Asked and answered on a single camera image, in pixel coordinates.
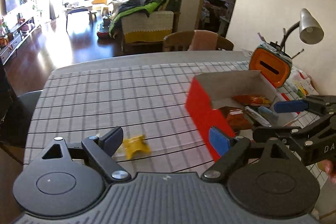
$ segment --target tv stand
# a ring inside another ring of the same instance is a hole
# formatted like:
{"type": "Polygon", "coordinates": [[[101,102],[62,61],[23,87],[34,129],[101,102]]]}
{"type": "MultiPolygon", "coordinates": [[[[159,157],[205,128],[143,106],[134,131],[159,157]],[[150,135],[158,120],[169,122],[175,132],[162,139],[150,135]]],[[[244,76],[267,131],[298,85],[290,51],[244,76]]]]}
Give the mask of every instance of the tv stand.
{"type": "Polygon", "coordinates": [[[0,49],[0,59],[2,64],[4,65],[9,58],[16,53],[17,49],[23,44],[23,42],[35,31],[38,27],[40,27],[40,15],[33,15],[27,17],[25,22],[17,23],[13,28],[11,28],[10,32],[7,34],[9,39],[9,44],[0,49]],[[35,27],[29,31],[29,33],[23,34],[22,27],[30,20],[33,20],[35,27]]]}

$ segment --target lamp shade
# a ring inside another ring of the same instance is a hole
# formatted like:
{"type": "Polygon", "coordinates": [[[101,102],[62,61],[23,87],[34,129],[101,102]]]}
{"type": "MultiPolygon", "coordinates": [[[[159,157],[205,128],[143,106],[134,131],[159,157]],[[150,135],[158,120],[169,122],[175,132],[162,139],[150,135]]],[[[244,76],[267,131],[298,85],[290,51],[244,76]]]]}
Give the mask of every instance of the lamp shade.
{"type": "Polygon", "coordinates": [[[303,8],[300,12],[300,39],[306,44],[319,43],[323,37],[324,32],[310,12],[303,8]]]}

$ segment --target blanket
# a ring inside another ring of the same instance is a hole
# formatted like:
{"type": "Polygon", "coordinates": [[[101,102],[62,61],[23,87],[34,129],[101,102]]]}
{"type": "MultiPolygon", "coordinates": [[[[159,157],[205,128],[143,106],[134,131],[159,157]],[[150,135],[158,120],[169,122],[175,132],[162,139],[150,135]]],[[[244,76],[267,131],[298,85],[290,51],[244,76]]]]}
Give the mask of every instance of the blanket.
{"type": "Polygon", "coordinates": [[[154,12],[164,0],[129,0],[119,6],[109,27],[110,37],[113,36],[115,28],[121,25],[121,18],[127,15],[143,12],[148,17],[154,12]]]}

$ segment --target pink cloth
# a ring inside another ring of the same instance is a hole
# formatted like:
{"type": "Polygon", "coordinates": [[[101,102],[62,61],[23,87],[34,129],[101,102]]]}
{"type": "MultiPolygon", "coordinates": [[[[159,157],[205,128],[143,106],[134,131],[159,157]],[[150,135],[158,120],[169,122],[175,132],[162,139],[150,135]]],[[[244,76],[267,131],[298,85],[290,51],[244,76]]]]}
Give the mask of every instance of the pink cloth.
{"type": "Polygon", "coordinates": [[[193,40],[188,51],[214,51],[216,50],[218,34],[206,30],[194,30],[193,40]]]}

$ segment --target open box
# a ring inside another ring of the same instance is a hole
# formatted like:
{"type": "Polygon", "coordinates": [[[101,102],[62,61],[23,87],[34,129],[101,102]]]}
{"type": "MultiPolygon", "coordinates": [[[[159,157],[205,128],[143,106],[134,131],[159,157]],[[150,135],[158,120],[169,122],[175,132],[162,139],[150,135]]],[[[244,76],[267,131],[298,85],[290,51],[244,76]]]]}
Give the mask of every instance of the open box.
{"type": "MultiPolygon", "coordinates": [[[[220,157],[209,143],[209,129],[216,126],[234,137],[236,134],[228,125],[221,108],[231,106],[243,109],[244,106],[232,97],[244,94],[261,95],[271,100],[270,110],[274,113],[274,104],[285,101],[259,70],[202,73],[192,80],[185,107],[215,161],[220,157]]],[[[275,114],[278,116],[278,126],[296,118],[295,113],[275,114]]],[[[241,135],[251,139],[252,131],[241,131],[241,135]]]]}

